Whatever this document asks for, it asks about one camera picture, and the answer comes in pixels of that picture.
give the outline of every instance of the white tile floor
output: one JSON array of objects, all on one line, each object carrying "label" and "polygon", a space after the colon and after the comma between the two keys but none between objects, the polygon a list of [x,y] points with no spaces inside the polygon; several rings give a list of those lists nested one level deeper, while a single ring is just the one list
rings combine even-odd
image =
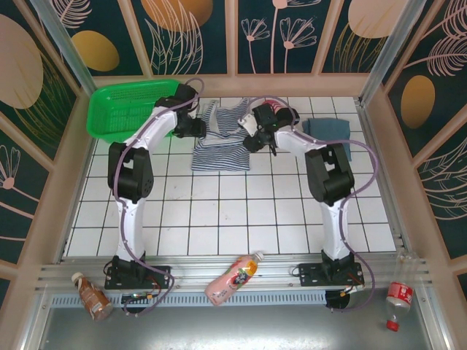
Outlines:
[{"label": "white tile floor", "polygon": [[[210,98],[201,99],[202,106]],[[233,106],[239,98],[220,98]],[[352,98],[289,97],[301,119],[349,120],[351,138],[365,141]],[[323,220],[312,199],[304,163],[267,148],[250,155],[247,172],[192,172],[194,139],[166,137],[153,151],[155,184],[147,199],[143,239],[151,255],[316,253]],[[371,176],[368,153],[352,146],[356,187]],[[108,145],[99,141],[72,225],[65,255],[112,256],[117,247],[117,208],[107,186]],[[350,201],[349,241],[359,252],[394,251],[378,185]]]}]

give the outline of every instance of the green plastic basket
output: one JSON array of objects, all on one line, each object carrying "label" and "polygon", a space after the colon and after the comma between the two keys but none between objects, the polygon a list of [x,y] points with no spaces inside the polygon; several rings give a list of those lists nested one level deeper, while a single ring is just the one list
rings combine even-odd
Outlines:
[{"label": "green plastic basket", "polygon": [[144,124],[160,97],[172,96],[179,82],[172,79],[110,85],[90,98],[88,133],[106,142],[123,142]]}]

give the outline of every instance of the black mounting plate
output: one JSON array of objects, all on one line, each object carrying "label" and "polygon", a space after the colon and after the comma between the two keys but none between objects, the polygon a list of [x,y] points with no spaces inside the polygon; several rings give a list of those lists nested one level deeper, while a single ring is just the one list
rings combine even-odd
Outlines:
[{"label": "black mounting plate", "polygon": [[[159,270],[165,271],[167,273],[170,273],[170,266],[153,266],[154,268],[157,268]],[[136,278],[120,274],[119,276],[119,281],[116,281],[112,279],[112,266],[109,266],[107,269],[107,274],[106,274],[106,279],[105,279],[105,284],[104,288],[107,290],[115,290],[115,289],[149,289],[152,290],[154,289],[153,286],[153,280],[151,279],[154,278],[155,281],[161,286],[161,289],[167,289],[169,288],[169,280],[165,278],[165,275],[161,273],[157,273],[151,270],[147,270],[147,277],[148,279],[145,279],[142,283],[140,283]]]},{"label": "black mounting plate", "polygon": [[321,262],[298,265],[298,277],[302,287],[344,287],[356,284],[350,275],[355,277],[361,284],[365,284],[362,266],[359,262],[354,262],[348,268],[336,272],[332,280],[329,280],[324,274]]}]

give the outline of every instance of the plastic bottle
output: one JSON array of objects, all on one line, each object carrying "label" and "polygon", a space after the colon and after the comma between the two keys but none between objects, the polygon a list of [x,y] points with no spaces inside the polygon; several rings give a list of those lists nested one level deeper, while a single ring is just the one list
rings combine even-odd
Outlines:
[{"label": "plastic bottle", "polygon": [[415,252],[403,250],[397,256],[394,276],[386,297],[386,308],[389,316],[386,327],[389,330],[397,332],[399,320],[409,313],[414,294],[411,286],[419,264],[420,259]]},{"label": "plastic bottle", "polygon": [[82,273],[76,272],[72,281],[80,294],[81,302],[95,321],[105,319],[112,312],[113,306],[105,294],[89,282]]},{"label": "plastic bottle", "polygon": [[261,252],[238,258],[222,276],[209,283],[204,294],[215,306],[224,303],[252,278],[262,259],[264,255]]}]

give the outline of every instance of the dark blue cloth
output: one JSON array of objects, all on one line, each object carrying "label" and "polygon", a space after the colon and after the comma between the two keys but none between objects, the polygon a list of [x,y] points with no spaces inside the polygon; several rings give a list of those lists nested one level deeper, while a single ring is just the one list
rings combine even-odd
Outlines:
[{"label": "dark blue cloth", "polygon": [[[350,123],[348,120],[336,118],[310,118],[303,122],[304,133],[323,141],[349,140]],[[349,161],[352,160],[350,154],[350,144],[344,144],[345,153]]]}]

